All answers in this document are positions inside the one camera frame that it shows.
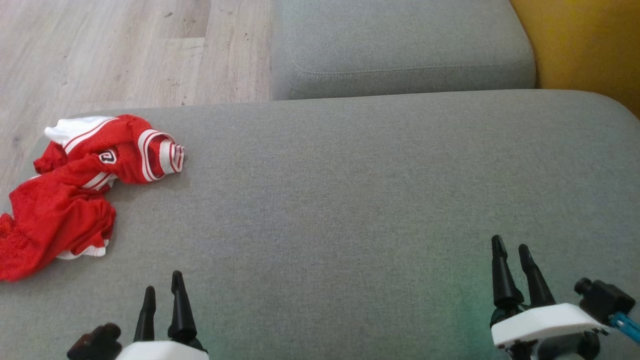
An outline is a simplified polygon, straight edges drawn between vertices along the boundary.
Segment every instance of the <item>gray fabric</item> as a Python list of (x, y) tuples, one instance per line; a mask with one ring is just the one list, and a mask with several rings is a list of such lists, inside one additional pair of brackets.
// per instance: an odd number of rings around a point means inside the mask
[(273, 97), (532, 88), (508, 0), (279, 0)]
[[(175, 269), (211, 359), (504, 359), (488, 326), (496, 233), (523, 290), (514, 255), (527, 243), (558, 301), (577, 303), (583, 276), (640, 298), (640, 122), (606, 97), (513, 90), (131, 112), (186, 146), (184, 172), (116, 185), (103, 258), (0, 284), (3, 359), (64, 358), (109, 321), (129, 343), (149, 284), (165, 339)], [(602, 346), (602, 359), (640, 358), (618, 334)]]

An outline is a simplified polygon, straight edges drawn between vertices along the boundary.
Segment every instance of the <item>wooden floor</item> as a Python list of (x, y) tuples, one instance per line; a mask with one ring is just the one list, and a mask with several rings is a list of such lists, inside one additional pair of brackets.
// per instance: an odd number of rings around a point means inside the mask
[(45, 126), (267, 101), (271, 0), (0, 0), (0, 197)]

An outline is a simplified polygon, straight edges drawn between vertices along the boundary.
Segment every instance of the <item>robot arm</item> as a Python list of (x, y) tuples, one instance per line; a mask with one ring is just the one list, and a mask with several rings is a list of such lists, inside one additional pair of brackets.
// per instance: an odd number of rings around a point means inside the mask
[(636, 301), (617, 287), (582, 279), (575, 291), (583, 295), (580, 306), (556, 304), (540, 269), (526, 245), (518, 248), (527, 276), (531, 305), (515, 286), (502, 238), (492, 238), (493, 303), (490, 322), (494, 345), (513, 360), (547, 360), (578, 354), (585, 360), (600, 352), (598, 334), (619, 329), (640, 343), (640, 330), (627, 314)]
[(167, 331), (168, 341), (155, 341), (154, 315), (156, 313), (156, 291), (147, 287), (140, 309), (133, 344), (122, 348), (117, 342), (120, 328), (113, 324), (98, 326), (85, 334), (67, 352), (70, 360), (209, 360), (207, 351), (196, 335), (191, 304), (184, 286), (182, 273), (173, 272), (173, 318)]
[[(585, 360), (600, 352), (598, 334), (618, 329), (640, 344), (640, 327), (627, 315), (636, 301), (617, 287), (602, 281), (582, 279), (575, 291), (583, 296), (580, 306), (556, 304), (540, 269), (526, 245), (518, 249), (527, 276), (531, 305), (513, 281), (507, 251), (498, 235), (492, 238), (493, 303), (490, 322), (494, 345), (512, 360), (553, 360), (578, 354)], [(173, 272), (173, 318), (167, 331), (170, 340), (156, 341), (154, 315), (156, 292), (147, 287), (138, 317), (133, 344), (117, 342), (120, 328), (107, 323), (84, 334), (67, 352), (70, 360), (209, 360), (196, 338), (197, 331), (182, 273)]]

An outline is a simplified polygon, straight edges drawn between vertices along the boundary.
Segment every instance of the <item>blue connector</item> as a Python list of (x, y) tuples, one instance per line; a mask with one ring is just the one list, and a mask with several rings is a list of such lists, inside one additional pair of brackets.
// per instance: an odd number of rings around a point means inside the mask
[(615, 313), (611, 318), (611, 326), (620, 330), (637, 344), (640, 344), (640, 326), (624, 313)]

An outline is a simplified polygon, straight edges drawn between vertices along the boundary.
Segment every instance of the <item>jersey number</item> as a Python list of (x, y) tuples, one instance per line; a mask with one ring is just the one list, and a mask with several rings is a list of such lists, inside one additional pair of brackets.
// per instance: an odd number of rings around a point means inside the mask
[(116, 154), (113, 150), (109, 149), (102, 154), (100, 154), (100, 161), (105, 164), (115, 164), (116, 163)]

